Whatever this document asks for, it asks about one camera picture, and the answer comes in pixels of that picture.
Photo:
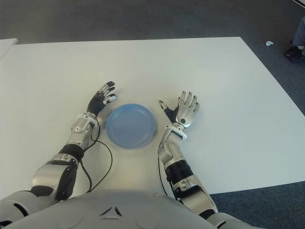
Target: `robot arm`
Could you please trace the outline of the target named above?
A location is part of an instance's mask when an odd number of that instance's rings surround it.
[[[195,113],[199,109],[197,97],[194,96],[192,102],[191,99],[192,93],[189,92],[185,99],[185,91],[183,91],[174,110],[168,108],[161,100],[159,101],[172,125],[166,127],[158,156],[164,164],[166,178],[172,187],[175,198],[216,228],[258,229],[228,214],[218,213],[214,201],[185,160],[180,150],[181,142],[186,139],[183,130],[191,125]]]
[[[0,201],[0,228],[59,201],[73,192],[78,164],[89,145],[93,126],[99,126],[98,113],[114,101],[114,83],[108,82],[91,99],[87,112],[71,127],[71,136],[62,150],[40,167],[30,191],[19,191]]]

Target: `black joint cover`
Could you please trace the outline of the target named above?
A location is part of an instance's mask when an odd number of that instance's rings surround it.
[[[73,192],[75,180],[76,180],[76,171],[77,168],[67,167],[63,172],[55,199],[57,200],[65,200],[68,199]]]
[[[49,196],[53,190],[54,189],[49,186],[37,185],[37,186],[32,187],[30,192],[33,193],[37,197],[46,197],[46,196]]]
[[[61,149],[59,154],[69,154],[80,161],[84,156],[84,150],[76,144],[68,144]]]
[[[170,166],[167,167],[165,170],[167,180],[172,182],[173,184],[177,183],[178,181],[193,175],[193,172],[190,166],[187,164],[186,160],[177,161]]]

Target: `floor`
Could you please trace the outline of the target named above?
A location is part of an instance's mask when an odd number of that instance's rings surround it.
[[[0,38],[23,44],[240,36],[305,114],[305,63],[283,56],[303,16],[291,0],[1,0]],[[213,198],[221,211],[254,226],[305,225],[305,182]]]

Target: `black cable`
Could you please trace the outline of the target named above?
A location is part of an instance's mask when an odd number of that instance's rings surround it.
[[[110,163],[110,166],[109,166],[109,169],[108,169],[107,173],[106,173],[106,174],[103,176],[103,178],[100,179],[100,181],[91,189],[91,191],[93,191],[93,190],[94,190],[94,189],[95,189],[95,188],[105,179],[105,177],[109,174],[109,172],[110,172],[110,170],[111,170],[111,168],[112,168],[112,162],[113,162],[112,152],[111,152],[111,150],[109,149],[109,147],[108,147],[105,143],[103,143],[103,142],[100,142],[100,141],[96,141],[96,142],[103,144],[103,145],[108,149],[108,151],[109,151],[109,153],[110,153],[110,156],[111,156],[111,163]]]
[[[161,181],[161,184],[162,184],[162,188],[163,188],[163,191],[164,193],[168,196],[167,192],[165,191],[165,188],[164,188],[164,185],[163,185],[163,182],[162,182],[162,178],[161,178],[161,172],[160,172],[160,160],[159,160],[159,156],[158,156],[158,169],[159,169],[159,178],[160,178],[160,181]],[[171,186],[171,190],[173,191],[173,186],[172,186],[172,183],[169,181],[170,183],[170,186]]]
[[[167,192],[165,191],[165,188],[164,188],[164,185],[163,185],[163,182],[162,182],[162,178],[161,178],[160,160],[159,160],[159,157],[158,157],[158,169],[159,169],[159,177],[160,177],[160,181],[161,181],[161,185],[162,185],[163,191],[164,191],[164,193],[168,196]]]
[[[99,137],[100,137],[100,134],[101,134],[101,126],[99,126],[99,132],[98,132],[97,137],[96,137],[95,140],[92,139],[92,135],[91,135],[91,139],[93,140],[93,143],[92,143],[90,146],[88,146],[87,148],[85,148],[84,153],[85,153],[88,149],[90,149],[90,148],[96,143],[96,141],[97,141],[97,140],[99,139]],[[82,163],[82,159],[80,160],[80,164],[81,164],[81,168],[83,169],[84,173],[86,174],[86,176],[87,176],[87,178],[88,178],[88,180],[89,180],[89,189],[88,189],[87,192],[91,192],[91,188],[92,188],[92,180],[91,180],[91,177],[90,177],[88,171],[86,170],[84,164]]]
[[[89,180],[89,189],[88,189],[88,191],[86,191],[86,192],[90,192],[91,187],[92,187],[92,180],[91,180],[91,177],[90,177],[89,173],[87,172],[87,170],[86,170],[84,164],[82,163],[82,160],[80,160],[80,164],[81,164],[81,168],[83,169],[84,173],[86,174],[86,176],[87,176],[87,178],[88,178],[88,180]]]

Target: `person's foot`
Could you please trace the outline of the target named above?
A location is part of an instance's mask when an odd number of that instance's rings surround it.
[[[299,53],[295,56],[289,57],[288,60],[292,63],[303,63],[305,62],[305,56]]]
[[[286,52],[285,52],[285,56],[286,57],[292,57],[295,55],[298,55],[302,52],[302,50],[300,50],[297,46],[291,46]]]

